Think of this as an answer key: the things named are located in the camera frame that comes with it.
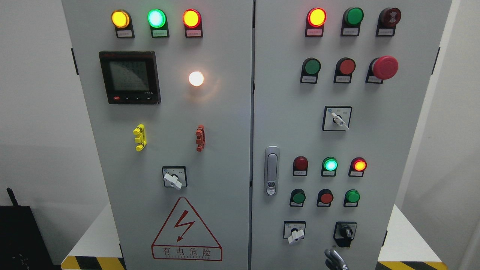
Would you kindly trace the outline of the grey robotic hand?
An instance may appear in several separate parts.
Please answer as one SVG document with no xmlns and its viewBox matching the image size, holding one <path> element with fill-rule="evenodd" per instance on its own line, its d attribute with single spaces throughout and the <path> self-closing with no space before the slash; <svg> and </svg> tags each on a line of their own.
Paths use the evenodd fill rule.
<svg viewBox="0 0 480 270">
<path fill-rule="evenodd" d="M 330 270 L 348 270 L 348 265 L 341 255 L 334 249 L 324 250 L 326 256 L 325 265 Z"/>
</svg>

